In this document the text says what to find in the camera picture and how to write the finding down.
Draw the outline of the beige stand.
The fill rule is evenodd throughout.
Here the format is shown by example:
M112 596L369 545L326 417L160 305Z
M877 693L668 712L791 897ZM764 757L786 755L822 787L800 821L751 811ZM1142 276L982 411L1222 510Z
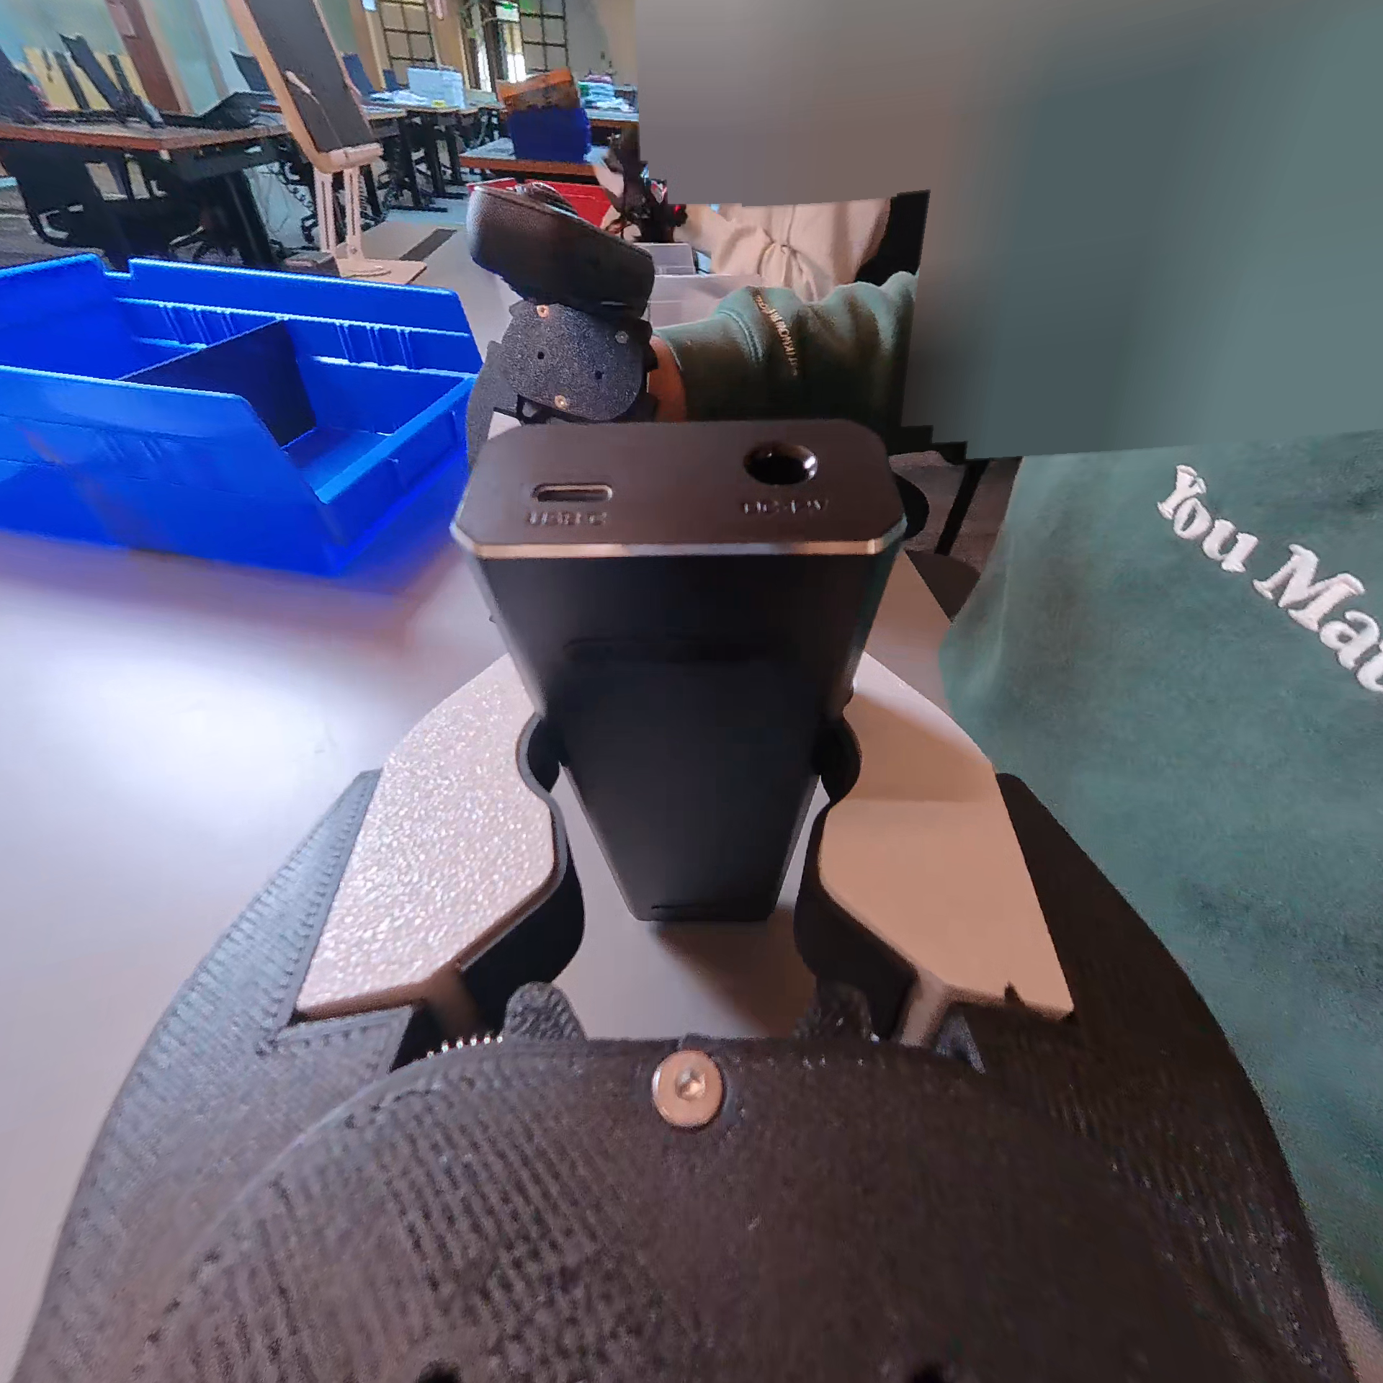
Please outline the beige stand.
M427 270L405 257L369 257L366 251L366 169L383 154L379 141L356 145L316 145L300 138L316 169L316 215L321 215L321 272L356 276L356 282L417 282Z

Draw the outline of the blue plastic bin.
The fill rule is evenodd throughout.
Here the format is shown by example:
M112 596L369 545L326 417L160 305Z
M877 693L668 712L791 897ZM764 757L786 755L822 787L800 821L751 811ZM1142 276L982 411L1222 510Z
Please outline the blue plastic bin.
M296 331L321 423L123 377L251 323ZM453 286L133 257L0 272L6 533L273 572L405 566L447 542L480 368Z

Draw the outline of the red plastic bin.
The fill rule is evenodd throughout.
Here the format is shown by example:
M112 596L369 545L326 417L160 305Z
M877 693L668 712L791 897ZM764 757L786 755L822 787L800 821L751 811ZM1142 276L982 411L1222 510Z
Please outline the red plastic bin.
M615 215L615 198L599 183L548 183L548 175L480 175L466 192L466 215L480 192L534 192L534 198L563 198L582 222L601 232L638 239L628 222Z

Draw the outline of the person's white hoodie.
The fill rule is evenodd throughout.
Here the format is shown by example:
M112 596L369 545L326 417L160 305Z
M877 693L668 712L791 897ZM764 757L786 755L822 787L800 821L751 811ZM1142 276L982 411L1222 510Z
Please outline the person's white hoodie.
M892 198L867 201L687 201L679 243L709 257L709 272L742 272L764 286L791 286L803 305L851 282L881 248Z

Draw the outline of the person's green torso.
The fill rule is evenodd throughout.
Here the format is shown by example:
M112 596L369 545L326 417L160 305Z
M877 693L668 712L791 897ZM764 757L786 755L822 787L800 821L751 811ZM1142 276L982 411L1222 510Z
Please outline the person's green torso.
M1026 455L943 693L1182 959L1383 1306L1383 439Z

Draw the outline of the black usb hub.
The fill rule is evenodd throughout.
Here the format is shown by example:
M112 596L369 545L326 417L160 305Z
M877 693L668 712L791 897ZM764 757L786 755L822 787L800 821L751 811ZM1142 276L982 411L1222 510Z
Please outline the black usb hub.
M907 508L857 421L512 423L454 510L638 921L764 921Z

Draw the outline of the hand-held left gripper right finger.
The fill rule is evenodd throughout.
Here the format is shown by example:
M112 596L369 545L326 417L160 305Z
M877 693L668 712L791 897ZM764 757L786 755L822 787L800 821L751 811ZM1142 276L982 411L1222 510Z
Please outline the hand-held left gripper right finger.
M992 766L881 658L857 662L822 790L796 952L867 1000L877 1038L932 1043L955 1003L1075 1015Z

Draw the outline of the wooden desk black frame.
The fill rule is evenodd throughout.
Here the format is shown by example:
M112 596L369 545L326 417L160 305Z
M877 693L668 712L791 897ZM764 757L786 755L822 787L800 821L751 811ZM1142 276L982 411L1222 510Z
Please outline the wooden desk black frame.
M241 270L277 270L250 171L277 169L289 132L251 125L125 125L30 123L0 125L6 175L20 188L38 243L93 248L112 270L215 243Z
M366 123L383 145L379 206L439 214L466 192L459 154L497 141L500 106L405 106L366 100Z

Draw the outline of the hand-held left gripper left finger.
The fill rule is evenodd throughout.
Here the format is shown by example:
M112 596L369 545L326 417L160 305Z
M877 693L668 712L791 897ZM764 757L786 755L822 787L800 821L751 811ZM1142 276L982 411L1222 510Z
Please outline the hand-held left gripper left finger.
M556 981L582 940L556 775L509 654L439 701L377 775L296 1016L421 1010L480 1038L516 985Z

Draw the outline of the blue storage crate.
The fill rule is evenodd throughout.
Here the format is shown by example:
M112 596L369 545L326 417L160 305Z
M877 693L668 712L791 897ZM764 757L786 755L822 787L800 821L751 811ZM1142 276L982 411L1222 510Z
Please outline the blue storage crate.
M512 106L509 138L523 164L589 164L594 123L582 106Z

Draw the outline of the wooden document board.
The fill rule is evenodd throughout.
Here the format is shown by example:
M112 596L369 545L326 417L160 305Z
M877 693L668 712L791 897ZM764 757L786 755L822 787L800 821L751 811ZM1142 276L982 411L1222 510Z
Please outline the wooden document board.
M226 0L226 15L316 171L379 164L379 141L316 0Z

